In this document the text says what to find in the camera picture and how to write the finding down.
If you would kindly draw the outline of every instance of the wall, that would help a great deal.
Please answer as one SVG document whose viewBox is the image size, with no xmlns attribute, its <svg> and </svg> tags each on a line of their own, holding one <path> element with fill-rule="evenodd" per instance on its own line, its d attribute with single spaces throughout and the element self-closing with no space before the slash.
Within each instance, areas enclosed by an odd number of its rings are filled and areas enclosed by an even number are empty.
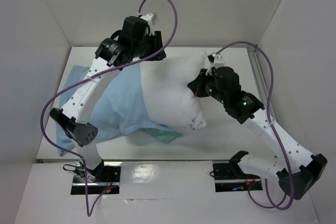
<svg viewBox="0 0 336 224">
<path fill-rule="evenodd" d="M 47 0 L 70 43 L 97 46 L 135 15 L 142 0 Z M 280 0 L 173 0 L 179 27 L 172 45 L 224 45 L 238 39 L 258 43 Z M 168 39 L 173 14 L 165 0 L 143 9 L 159 15 L 158 30 Z"/>
<path fill-rule="evenodd" d="M 45 0 L 0 0 L 0 216 L 13 223 L 41 141 L 39 115 L 70 45 Z"/>
<path fill-rule="evenodd" d="M 282 0 L 259 44 L 273 63 L 278 120 L 329 161 L 310 191 L 321 224 L 336 218 L 335 20 L 335 0 Z"/>
</svg>

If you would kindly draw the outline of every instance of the blue cloth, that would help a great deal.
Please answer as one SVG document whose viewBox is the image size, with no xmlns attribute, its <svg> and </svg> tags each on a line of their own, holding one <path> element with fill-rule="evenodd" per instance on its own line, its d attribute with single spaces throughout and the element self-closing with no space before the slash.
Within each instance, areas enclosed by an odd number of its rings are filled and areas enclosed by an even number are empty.
<svg viewBox="0 0 336 224">
<path fill-rule="evenodd" d="M 88 71 L 88 67 L 73 66 L 64 88 L 83 80 Z M 75 91 L 76 88 L 73 88 L 62 94 L 59 107 L 62 107 Z M 164 143 L 183 136 L 149 119 L 143 100 L 139 64 L 124 68 L 111 81 L 93 109 L 89 122 L 98 128 L 96 137 L 98 143 L 111 140 L 120 134 L 130 134 L 139 129 L 144 129 Z M 56 126 L 56 137 L 57 144 L 61 147 L 68 150 L 75 147 L 59 125 Z"/>
</svg>

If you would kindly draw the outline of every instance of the purple cable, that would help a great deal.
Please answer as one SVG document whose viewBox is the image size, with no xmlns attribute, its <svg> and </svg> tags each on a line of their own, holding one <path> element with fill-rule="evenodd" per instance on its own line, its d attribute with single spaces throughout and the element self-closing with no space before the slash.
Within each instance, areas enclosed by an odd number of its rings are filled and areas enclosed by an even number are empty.
<svg viewBox="0 0 336 224">
<path fill-rule="evenodd" d="M 143 4 L 146 2 L 147 0 L 143 0 L 140 7 L 139 7 L 139 13 L 141 12 L 141 8 L 143 6 Z M 175 36 L 175 33 L 176 33 L 176 29 L 177 29 L 177 11 L 176 11 L 176 8 L 175 8 L 175 5 L 173 4 L 173 2 L 171 0 L 167 0 L 169 2 L 169 4 L 171 5 L 172 9 L 173 9 L 173 12 L 174 12 L 174 18 L 175 18 L 175 22 L 174 22 L 174 28 L 173 28 L 173 31 L 172 31 L 172 34 L 170 36 L 170 38 L 167 40 L 166 44 L 163 45 L 162 48 L 160 48 L 157 52 L 153 53 L 152 55 L 149 55 L 143 59 L 140 59 L 140 60 L 136 60 L 134 62 L 131 62 L 131 63 L 128 63 L 128 64 L 124 64 L 124 65 L 121 65 L 121 66 L 118 66 L 118 67 L 114 67 L 114 68 L 111 68 L 111 69 L 108 69 L 108 70 L 104 70 L 104 71 L 101 71 L 99 73 L 96 73 L 94 74 L 93 76 L 91 76 L 91 78 L 96 78 L 102 74 L 105 74 L 105 73 L 108 73 L 108 72 L 112 72 L 112 71 L 115 71 L 115 70 L 118 70 L 118 69 L 121 69 L 121 68 L 125 68 L 125 67 L 128 67 L 128 66 L 131 66 L 131 65 L 134 65 L 134 64 L 137 64 L 137 63 L 140 63 L 140 62 L 143 62 L 145 60 L 149 60 L 153 57 L 155 57 L 156 55 L 158 55 L 159 53 L 161 53 L 168 45 L 169 43 L 172 41 L 172 39 L 174 38 Z M 47 103 L 44 105 L 43 109 L 42 109 L 42 112 L 41 112 L 41 116 L 40 116 L 40 128 L 41 128 L 41 131 L 42 131 L 42 134 L 43 136 L 45 137 L 45 139 L 54 147 L 62 150 L 62 151 L 65 151 L 65 152 L 68 152 L 68 153 L 71 153 L 77 157 L 79 157 L 80 159 L 82 159 L 83 161 L 83 166 L 84 166 L 84 171 L 85 171 L 85 201 L 86 201 L 86 210 L 87 210 L 87 215 L 88 217 L 90 217 L 92 215 L 92 212 L 93 212 L 93 208 L 96 204 L 96 202 L 98 201 L 98 199 L 107 191 L 107 190 L 110 190 L 111 188 L 115 187 L 115 186 L 111 186 L 107 189 L 105 189 L 104 191 L 102 191 L 102 193 L 95 199 L 95 201 L 93 202 L 92 204 L 92 207 L 91 207 L 91 210 L 90 210 L 90 207 L 89 207 L 89 196 L 88 196 L 88 169 L 86 167 L 86 162 L 85 162 L 85 159 L 83 156 L 81 156 L 80 154 L 78 153 L 75 153 L 71 150 L 68 150 L 68 149 L 65 149 L 57 144 L 55 144 L 48 136 L 47 136 L 47 133 L 46 133 L 46 130 L 44 128 L 44 115 L 46 113 L 46 110 L 47 108 L 49 107 L 49 105 L 58 97 L 60 96 L 61 94 L 67 92 L 68 90 L 70 89 L 73 89 L 74 87 L 77 87 L 81 84 L 84 84 L 88 81 L 90 81 L 91 79 L 85 79 L 85 80 L 82 80 L 80 82 L 77 82 L 61 91 L 59 91 L 57 94 L 55 94 L 52 98 L 50 98 L 49 101 L 47 101 Z"/>
<path fill-rule="evenodd" d="M 269 66 L 269 70 L 270 70 L 270 74 L 271 74 L 271 83 L 270 83 L 270 87 L 269 87 L 269 92 L 268 92 L 268 97 L 267 97 L 267 104 L 266 104 L 266 113 L 267 113 L 267 119 L 268 119 L 268 122 L 271 122 L 271 115 L 270 115 L 270 102 L 271 102 L 271 95 L 272 95 L 272 92 L 273 92 L 273 86 L 274 86 L 274 72 L 273 72 L 273 67 L 272 67 L 272 64 L 268 58 L 268 56 L 265 54 L 265 52 L 259 48 L 258 46 L 250 43 L 250 42 L 247 42 L 247 41 L 236 41 L 236 42 L 233 42 L 233 43 L 230 43 L 229 45 L 223 47 L 221 50 L 219 50 L 217 52 L 217 54 L 221 53 L 224 49 L 228 48 L 228 47 L 231 47 L 235 44 L 247 44 L 247 45 L 250 45 L 252 47 L 254 47 L 256 50 L 258 50 L 266 59 L 267 63 L 268 63 L 268 66 Z M 281 138 L 277 132 L 277 130 L 275 129 L 274 125 L 271 125 L 271 128 L 274 132 L 274 135 L 280 145 L 280 148 L 281 148 L 281 151 L 283 153 L 283 156 L 285 158 L 285 162 L 286 162 L 286 165 L 287 165 L 287 169 L 288 169 L 288 174 L 289 174 L 289 181 L 290 181 L 290 198 L 289 198 L 289 202 L 287 203 L 287 205 L 285 205 L 284 207 L 280 207 L 280 205 L 282 205 L 282 203 L 284 203 L 285 199 L 286 199 L 286 194 L 284 195 L 282 201 L 279 203 L 279 204 L 275 204 L 269 194 L 269 190 L 268 190 L 268 184 L 267 184 L 267 179 L 265 179 L 265 188 L 266 188 L 266 194 L 267 194 L 267 198 L 269 200 L 269 202 L 272 204 L 272 206 L 264 206 L 260 203 L 258 203 L 257 201 L 255 201 L 251 195 L 251 188 L 252 186 L 255 184 L 252 184 L 249 186 L 248 188 L 248 195 L 250 196 L 251 200 L 257 204 L 259 207 L 262 207 L 262 208 L 268 208 L 268 209 L 271 209 L 271 208 L 276 208 L 278 210 L 287 210 L 293 203 L 293 200 L 294 200 L 294 178 L 293 178 L 293 173 L 292 173 L 292 169 L 290 167 L 290 163 L 289 163 L 289 159 L 288 159 L 288 156 L 287 156 L 287 153 L 286 153 L 286 150 L 285 150 L 285 147 L 283 146 L 283 143 L 281 141 Z"/>
</svg>

